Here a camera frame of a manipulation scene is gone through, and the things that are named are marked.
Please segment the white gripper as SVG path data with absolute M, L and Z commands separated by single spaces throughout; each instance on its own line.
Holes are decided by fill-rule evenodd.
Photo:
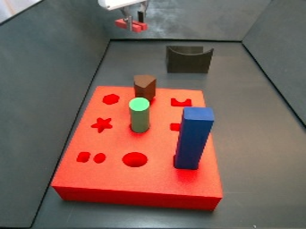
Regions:
M 134 4 L 141 4 L 141 9 L 138 11 L 138 21 L 145 23 L 146 12 L 149 8 L 147 0 L 98 0 L 98 4 L 109 11 L 117 10 L 119 8 L 123 14 L 123 20 L 127 24 L 127 30 L 133 31 L 133 16 L 130 12 L 130 6 Z

